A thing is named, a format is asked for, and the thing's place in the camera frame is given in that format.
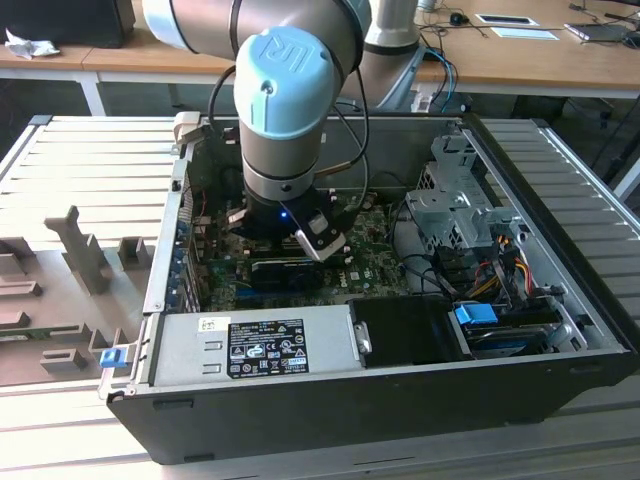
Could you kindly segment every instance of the floor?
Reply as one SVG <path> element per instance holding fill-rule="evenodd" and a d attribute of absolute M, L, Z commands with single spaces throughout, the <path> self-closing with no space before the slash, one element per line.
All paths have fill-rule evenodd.
<path fill-rule="evenodd" d="M 181 110 L 205 111 L 210 87 L 179 85 L 183 106 L 173 108 L 166 85 L 160 84 L 105 84 L 102 86 L 105 103 L 111 115 L 172 116 Z M 484 117 L 509 118 L 514 112 L 516 98 L 507 95 L 456 95 L 457 105 L 471 105 L 472 111 Z M 592 99 L 570 99 L 564 104 L 553 122 L 553 128 L 587 163 L 611 132 L 618 126 L 633 101 L 612 100 L 607 103 Z M 546 117 L 558 108 L 553 99 L 529 99 L 524 116 Z M 231 88 L 226 87 L 218 99 L 216 109 L 221 113 L 234 112 Z M 456 105 L 449 108 L 456 111 Z M 601 121 L 601 112 L 611 111 L 611 118 Z M 29 119 L 36 114 L 89 115 L 82 90 L 72 82 L 46 82 L 36 80 L 0 80 L 0 158 L 10 148 Z M 614 141 L 603 152 L 596 173 L 603 175 L 611 158 L 619 154 L 640 128 L 640 107 L 636 108 Z M 640 149 L 632 158 L 640 156 Z M 617 182 L 624 172 L 613 181 Z M 640 192 L 636 192 L 629 206 L 640 213 Z"/>

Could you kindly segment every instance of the computer mouse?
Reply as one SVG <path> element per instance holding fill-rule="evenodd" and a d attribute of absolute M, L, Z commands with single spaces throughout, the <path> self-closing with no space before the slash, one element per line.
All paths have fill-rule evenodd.
<path fill-rule="evenodd" d="M 640 32 L 628 33 L 625 35 L 622 43 L 629 48 L 640 48 Z"/>
<path fill-rule="evenodd" d="M 460 25 L 469 23 L 469 17 L 462 13 L 454 12 L 449 17 L 449 23 L 454 27 L 459 27 Z"/>

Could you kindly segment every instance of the circuit board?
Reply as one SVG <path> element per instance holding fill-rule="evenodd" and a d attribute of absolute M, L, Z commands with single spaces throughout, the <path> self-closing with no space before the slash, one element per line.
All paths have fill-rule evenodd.
<path fill-rule="evenodd" d="M 214 222 L 214 255 L 204 262 L 210 292 L 209 311 L 337 305 L 365 296 L 407 295 L 409 287 L 401 262 L 387 241 L 388 209 L 376 204 L 376 200 L 371 196 L 365 202 L 353 229 L 346 235 L 346 248 L 334 255 L 331 266 L 321 268 L 319 284 L 313 289 L 266 293 L 254 290 L 250 279 L 256 263 L 311 261 L 300 255 L 300 247 L 293 238 L 283 242 L 276 256 L 269 243 L 228 233 Z M 224 219 L 224 212 L 216 212 L 212 217 Z M 287 256 L 289 251 L 296 253 Z"/>

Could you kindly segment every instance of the screw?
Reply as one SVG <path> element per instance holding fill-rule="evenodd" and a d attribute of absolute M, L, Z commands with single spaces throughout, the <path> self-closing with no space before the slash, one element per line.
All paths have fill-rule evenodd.
<path fill-rule="evenodd" d="M 273 86 L 271 85 L 271 82 L 264 82 L 262 84 L 261 90 L 267 95 L 271 95 L 273 93 Z"/>

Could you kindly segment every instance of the crumpled paper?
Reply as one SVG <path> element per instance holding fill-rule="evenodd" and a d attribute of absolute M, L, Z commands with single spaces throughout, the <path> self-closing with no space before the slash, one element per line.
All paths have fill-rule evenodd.
<path fill-rule="evenodd" d="M 60 53 L 60 50 L 54 47 L 53 43 L 48 40 L 31 41 L 16 37 L 9 30 L 5 29 L 5 32 L 8 40 L 4 42 L 4 46 L 17 57 L 31 60 L 33 57 L 43 57 Z"/>

